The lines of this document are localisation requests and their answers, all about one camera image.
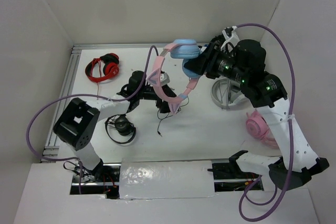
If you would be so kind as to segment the blue pink cat-ear headphones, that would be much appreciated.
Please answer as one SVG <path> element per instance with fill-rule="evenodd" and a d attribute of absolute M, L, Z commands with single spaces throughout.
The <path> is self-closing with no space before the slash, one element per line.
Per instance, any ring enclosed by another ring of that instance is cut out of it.
<path fill-rule="evenodd" d="M 185 60 L 196 58 L 201 52 L 196 40 L 176 39 L 165 45 L 162 51 L 155 57 L 152 70 L 148 74 L 146 81 L 150 84 L 154 92 L 163 101 L 166 101 L 170 108 L 170 113 L 158 113 L 159 124 L 157 133 L 160 134 L 162 121 L 177 115 L 181 108 L 188 105 L 189 96 L 196 88 L 199 79 L 190 79 L 185 74 Z M 168 86 L 174 91 L 176 97 L 168 97 L 160 85 L 160 74 L 167 73 L 170 77 Z"/>

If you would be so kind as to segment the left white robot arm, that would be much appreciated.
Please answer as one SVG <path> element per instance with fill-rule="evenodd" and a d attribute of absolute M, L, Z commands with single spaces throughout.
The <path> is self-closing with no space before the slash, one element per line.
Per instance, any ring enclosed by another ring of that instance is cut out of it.
<path fill-rule="evenodd" d="M 141 81 L 143 75 L 143 71 L 134 71 L 113 101 L 72 99 L 54 125 L 53 132 L 72 148 L 82 162 L 85 176 L 93 182 L 99 181 L 104 172 L 103 160 L 90 143 L 99 121 L 104 121 L 105 127 L 111 126 L 124 137 L 124 141 L 116 141 L 116 144 L 130 145 L 137 129 L 126 114 L 135 110 L 140 100 L 155 101 L 160 113 L 170 111 L 168 103 L 155 94 L 153 87 Z"/>

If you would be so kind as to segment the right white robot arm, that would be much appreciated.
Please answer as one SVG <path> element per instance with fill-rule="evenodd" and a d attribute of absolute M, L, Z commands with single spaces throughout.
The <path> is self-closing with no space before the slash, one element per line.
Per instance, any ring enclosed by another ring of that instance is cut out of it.
<path fill-rule="evenodd" d="M 266 51 L 258 41 L 241 40 L 228 51 L 213 40 L 198 57 L 183 65 L 200 76 L 204 74 L 210 79 L 223 76 L 239 83 L 241 92 L 263 117 L 279 146 L 279 157 L 239 151 L 229 158 L 230 174 L 235 178 L 245 173 L 268 175 L 277 188 L 292 190 L 326 170 L 329 163 L 308 144 L 291 114 L 290 100 L 282 82 L 265 71 L 265 59 Z"/>

